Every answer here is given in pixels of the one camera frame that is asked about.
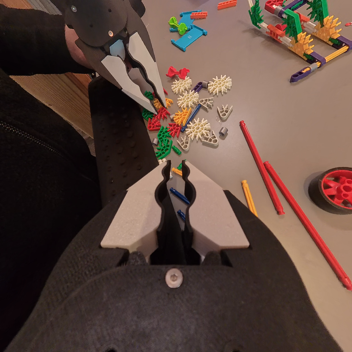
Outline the multicoloured toy frame assembly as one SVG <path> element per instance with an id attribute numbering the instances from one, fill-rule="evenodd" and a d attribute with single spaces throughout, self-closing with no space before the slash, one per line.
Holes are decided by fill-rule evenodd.
<path id="1" fill-rule="evenodd" d="M 336 51 L 348 45 L 351 50 L 351 40 L 340 35 L 341 24 L 338 18 L 329 15 L 325 0 L 298 0 L 285 4 L 285 1 L 266 1 L 265 10 L 282 20 L 281 24 L 266 24 L 261 15 L 259 1 L 248 1 L 249 15 L 252 24 L 260 30 L 284 44 L 289 50 L 311 64 L 309 54 L 314 51 L 312 36 L 332 46 Z"/>

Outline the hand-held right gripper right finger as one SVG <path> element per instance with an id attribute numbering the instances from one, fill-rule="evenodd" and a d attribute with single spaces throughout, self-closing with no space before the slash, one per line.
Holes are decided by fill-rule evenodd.
<path id="1" fill-rule="evenodd" d="M 195 201 L 189 208 L 192 248 L 202 258 L 211 251 L 248 248 L 249 241 L 222 187 L 190 162 L 186 165 L 188 180 L 195 187 Z"/>

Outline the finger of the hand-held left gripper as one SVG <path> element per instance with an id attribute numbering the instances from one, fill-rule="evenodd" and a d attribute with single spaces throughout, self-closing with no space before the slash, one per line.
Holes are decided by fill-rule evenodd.
<path id="1" fill-rule="evenodd" d="M 153 114 L 157 113 L 151 101 L 142 94 L 139 86 L 130 79 L 127 66 L 119 56 L 108 55 L 102 60 L 102 64 L 121 86 L 122 91 L 126 95 Z"/>
<path id="2" fill-rule="evenodd" d="M 164 89 L 157 64 L 138 32 L 133 33 L 129 37 L 129 43 L 126 48 L 132 61 L 141 68 L 145 80 L 153 87 L 159 102 L 163 107 L 166 107 Z"/>

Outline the person's left forearm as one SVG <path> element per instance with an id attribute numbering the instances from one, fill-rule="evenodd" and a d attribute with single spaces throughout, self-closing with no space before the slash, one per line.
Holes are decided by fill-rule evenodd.
<path id="1" fill-rule="evenodd" d="M 6 74 L 93 72 L 71 57 L 65 41 L 63 16 L 4 5 L 0 8 L 0 67 Z"/>

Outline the lime green toy piece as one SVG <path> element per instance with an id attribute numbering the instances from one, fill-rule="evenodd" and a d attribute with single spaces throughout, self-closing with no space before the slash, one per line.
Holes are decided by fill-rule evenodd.
<path id="1" fill-rule="evenodd" d="M 184 35 L 188 29 L 185 23 L 178 23 L 176 17 L 171 17 L 169 20 L 170 32 L 178 31 L 180 35 Z"/>

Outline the person's left hand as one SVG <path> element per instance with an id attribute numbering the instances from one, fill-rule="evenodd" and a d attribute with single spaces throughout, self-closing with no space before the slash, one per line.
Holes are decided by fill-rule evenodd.
<path id="1" fill-rule="evenodd" d="M 78 39 L 78 35 L 74 29 L 69 28 L 65 25 L 65 40 L 67 44 L 67 48 L 72 56 L 73 60 L 78 64 L 85 66 L 86 68 L 92 69 L 91 65 L 86 60 L 81 49 L 76 45 L 76 40 Z"/>

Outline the red spool piece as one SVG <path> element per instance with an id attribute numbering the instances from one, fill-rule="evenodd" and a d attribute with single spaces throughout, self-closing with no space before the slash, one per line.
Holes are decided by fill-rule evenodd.
<path id="1" fill-rule="evenodd" d="M 173 78 L 175 76 L 178 76 L 179 79 L 184 80 L 187 77 L 187 74 L 189 72 L 190 72 L 190 70 L 187 68 L 182 68 L 180 70 L 176 70 L 176 68 L 170 66 L 168 69 L 168 72 L 166 73 L 166 76 L 169 78 Z"/>

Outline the black perforated foam strip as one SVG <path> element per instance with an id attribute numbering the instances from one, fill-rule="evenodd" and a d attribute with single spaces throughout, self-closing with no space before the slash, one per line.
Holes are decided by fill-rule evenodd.
<path id="1" fill-rule="evenodd" d="M 102 205 L 158 166 L 139 105 L 99 76 L 88 86 Z"/>

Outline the white snowflake connector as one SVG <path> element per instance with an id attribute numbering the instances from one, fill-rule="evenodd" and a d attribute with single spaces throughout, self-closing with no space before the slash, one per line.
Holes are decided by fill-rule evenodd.
<path id="1" fill-rule="evenodd" d="M 177 103 L 183 109 L 192 108 L 199 103 L 199 94 L 196 91 L 183 92 L 183 95 L 179 96 Z"/>
<path id="2" fill-rule="evenodd" d="M 221 75 L 220 78 L 216 76 L 212 81 L 208 83 L 208 91 L 213 95 L 218 95 L 219 93 L 226 93 L 228 89 L 232 86 L 232 79 L 226 75 Z"/>
<path id="3" fill-rule="evenodd" d="M 171 89 L 175 94 L 178 94 L 178 93 L 181 94 L 183 92 L 190 90 L 191 85 L 192 85 L 191 78 L 186 77 L 185 79 L 175 80 L 171 86 Z"/>
<path id="4" fill-rule="evenodd" d="M 194 119 L 193 122 L 187 125 L 186 134 L 193 140 L 196 137 L 196 140 L 202 136 L 209 137 L 210 123 L 207 120 L 200 118 Z"/>

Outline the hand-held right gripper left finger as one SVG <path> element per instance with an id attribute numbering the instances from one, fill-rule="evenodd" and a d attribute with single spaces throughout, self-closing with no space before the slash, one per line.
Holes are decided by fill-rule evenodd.
<path id="1" fill-rule="evenodd" d="M 122 248 L 140 251 L 150 256 L 157 247 L 157 234 L 161 221 L 161 208 L 155 199 L 156 187 L 164 180 L 163 160 L 159 166 L 128 188 L 103 240 L 102 248 Z"/>

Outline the long red rod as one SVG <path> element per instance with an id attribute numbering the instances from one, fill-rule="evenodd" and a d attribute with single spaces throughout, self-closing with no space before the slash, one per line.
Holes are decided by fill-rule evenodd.
<path id="1" fill-rule="evenodd" d="M 306 231 L 309 233 L 311 236 L 312 240 L 314 240 L 315 244 L 323 254 L 324 258 L 338 277 L 338 279 L 341 281 L 341 283 L 344 285 L 344 287 L 348 290 L 352 290 L 352 283 L 346 272 L 343 270 L 331 250 L 328 248 L 324 240 L 321 238 L 313 224 L 310 222 L 304 211 L 301 209 L 301 207 L 298 205 L 297 201 L 294 199 L 294 197 L 291 195 L 283 181 L 280 179 L 272 165 L 268 162 L 265 161 L 264 166 L 275 182 L 276 186 L 279 188 L 285 199 L 287 200 L 288 204 L 291 206 L 303 226 L 305 227 Z"/>
<path id="2" fill-rule="evenodd" d="M 263 164 L 263 161 L 262 161 L 262 159 L 261 159 L 261 157 L 259 155 L 259 152 L 258 152 L 258 150 L 257 150 L 257 148 L 256 148 L 256 146 L 254 144 L 254 141 L 253 141 L 253 139 L 252 139 L 252 137 L 251 137 L 251 135 L 249 133 L 249 130 L 248 130 L 248 128 L 247 128 L 247 126 L 246 126 L 246 124 L 245 124 L 245 122 L 243 120 L 240 121 L 239 125 L 240 125 L 240 128 L 241 128 L 241 130 L 242 130 L 242 132 L 244 134 L 244 137 L 245 137 L 246 142 L 247 142 L 247 144 L 249 146 L 249 149 L 250 149 L 250 151 L 251 151 L 251 153 L 253 155 L 253 158 L 254 158 L 254 161 L 255 161 L 255 163 L 257 165 L 257 168 L 258 168 L 258 170 L 259 170 L 259 172 L 260 172 L 260 174 L 262 176 L 262 179 L 263 179 L 264 184 L 266 186 L 266 189 L 267 189 L 267 191 L 269 193 L 271 201 L 272 201 L 272 203 L 273 203 L 273 205 L 275 207 L 275 210 L 278 213 L 278 215 L 284 215 L 285 212 L 283 210 L 283 206 L 282 206 L 282 204 L 281 204 L 281 202 L 279 200 L 279 197 L 278 197 L 278 195 L 277 195 L 277 193 L 275 191 L 275 188 L 273 187 L 273 184 L 272 184 L 272 182 L 270 180 L 270 177 L 269 177 L 269 175 L 268 175 L 268 173 L 266 171 L 266 168 L 265 168 L 265 166 Z"/>

